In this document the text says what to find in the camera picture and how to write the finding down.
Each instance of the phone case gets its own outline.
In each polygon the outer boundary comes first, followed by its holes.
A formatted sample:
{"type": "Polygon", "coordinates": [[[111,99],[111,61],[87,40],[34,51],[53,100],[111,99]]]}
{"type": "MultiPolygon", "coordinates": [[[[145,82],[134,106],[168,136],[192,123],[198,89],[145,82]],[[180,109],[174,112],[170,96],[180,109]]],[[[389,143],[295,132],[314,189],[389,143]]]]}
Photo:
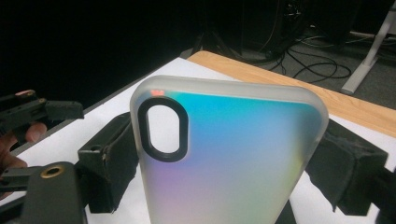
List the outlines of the phone case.
{"type": "Polygon", "coordinates": [[[275,223],[329,120],[303,88],[168,76],[138,86],[131,116],[152,224],[275,223]],[[150,142],[155,105],[178,115],[174,152],[150,142]]]}

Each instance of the wooden desk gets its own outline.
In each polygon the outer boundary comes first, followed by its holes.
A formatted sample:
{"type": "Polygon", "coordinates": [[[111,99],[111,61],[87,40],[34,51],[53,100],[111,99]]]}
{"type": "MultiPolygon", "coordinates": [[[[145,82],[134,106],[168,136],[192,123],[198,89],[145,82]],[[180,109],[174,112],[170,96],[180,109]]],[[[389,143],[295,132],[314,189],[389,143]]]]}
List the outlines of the wooden desk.
{"type": "Polygon", "coordinates": [[[241,81],[304,87],[323,100],[330,114],[396,137],[396,110],[329,91],[294,78],[284,77],[207,51],[197,52],[188,60],[241,81]]]}

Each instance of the hand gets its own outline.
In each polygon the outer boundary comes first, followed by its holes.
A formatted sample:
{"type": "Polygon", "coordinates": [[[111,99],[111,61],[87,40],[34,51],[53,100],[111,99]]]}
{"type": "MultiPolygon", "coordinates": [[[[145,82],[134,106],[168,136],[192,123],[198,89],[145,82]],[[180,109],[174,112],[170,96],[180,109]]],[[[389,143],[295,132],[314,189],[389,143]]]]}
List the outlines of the hand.
{"type": "MultiPolygon", "coordinates": [[[[43,123],[35,123],[26,132],[25,138],[28,142],[36,142],[39,138],[47,131],[47,127],[43,123]]],[[[0,174],[2,174],[7,168],[21,168],[26,167],[25,161],[11,155],[10,149],[17,143],[18,140],[13,132],[7,133],[0,137],[0,174]]],[[[6,198],[11,193],[5,193],[1,195],[0,200],[6,198]]]]}

